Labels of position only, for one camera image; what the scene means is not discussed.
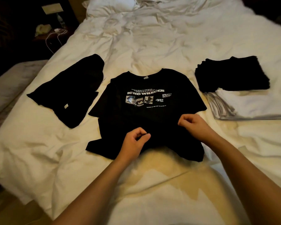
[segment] black garment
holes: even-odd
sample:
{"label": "black garment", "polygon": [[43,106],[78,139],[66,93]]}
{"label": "black garment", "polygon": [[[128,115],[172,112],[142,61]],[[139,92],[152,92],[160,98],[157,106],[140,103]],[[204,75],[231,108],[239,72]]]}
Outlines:
{"label": "black garment", "polygon": [[125,72],[111,79],[89,115],[99,117],[101,138],[86,150],[115,159],[127,132],[142,127],[151,134],[142,151],[167,146],[181,157],[202,161],[200,141],[177,125],[182,114],[206,110],[189,79],[174,70],[162,69],[147,77]]}
{"label": "black garment", "polygon": [[52,109],[67,127],[75,128],[98,95],[103,67],[99,55],[85,57],[27,96],[38,105]]}
{"label": "black garment", "polygon": [[256,56],[214,61],[206,59],[196,68],[195,76],[202,92],[269,89],[268,77]]}

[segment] hand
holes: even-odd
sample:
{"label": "hand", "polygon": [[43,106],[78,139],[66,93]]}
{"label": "hand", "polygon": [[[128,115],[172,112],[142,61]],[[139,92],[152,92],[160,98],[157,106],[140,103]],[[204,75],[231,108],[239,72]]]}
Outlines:
{"label": "hand", "polygon": [[220,137],[198,114],[181,115],[178,125],[186,128],[193,137],[205,144]]}
{"label": "hand", "polygon": [[147,133],[141,127],[128,132],[117,158],[124,159],[129,163],[135,160],[139,156],[143,145],[150,139],[150,137],[151,134]]}

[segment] stack of white shirts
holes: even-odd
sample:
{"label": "stack of white shirts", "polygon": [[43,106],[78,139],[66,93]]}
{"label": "stack of white shirts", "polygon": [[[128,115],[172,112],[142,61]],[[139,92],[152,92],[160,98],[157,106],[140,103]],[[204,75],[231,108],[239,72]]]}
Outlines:
{"label": "stack of white shirts", "polygon": [[215,119],[281,119],[281,102],[267,90],[240,92],[219,88],[205,96]]}

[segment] plastic bottle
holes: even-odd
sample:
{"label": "plastic bottle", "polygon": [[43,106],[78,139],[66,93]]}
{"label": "plastic bottle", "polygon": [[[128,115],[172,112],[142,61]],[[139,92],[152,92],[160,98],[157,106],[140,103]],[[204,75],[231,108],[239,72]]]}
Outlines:
{"label": "plastic bottle", "polygon": [[57,15],[57,19],[58,19],[60,25],[62,26],[63,29],[65,29],[66,24],[65,24],[64,20],[61,18],[61,16],[58,13],[56,13],[56,15]]}

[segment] black t-shirt with graphic print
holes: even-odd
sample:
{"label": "black t-shirt with graphic print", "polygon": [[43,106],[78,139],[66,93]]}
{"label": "black t-shirt with graphic print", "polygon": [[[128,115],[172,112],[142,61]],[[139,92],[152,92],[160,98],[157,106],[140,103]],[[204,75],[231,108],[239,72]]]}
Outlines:
{"label": "black t-shirt with graphic print", "polygon": [[202,161],[201,143],[177,125],[182,114],[197,113],[206,106],[189,79],[171,69],[137,76],[125,72],[111,79],[89,112],[99,117],[101,138],[89,142],[86,150],[115,159],[125,134],[142,127],[151,134],[147,148],[168,146],[188,160]]}

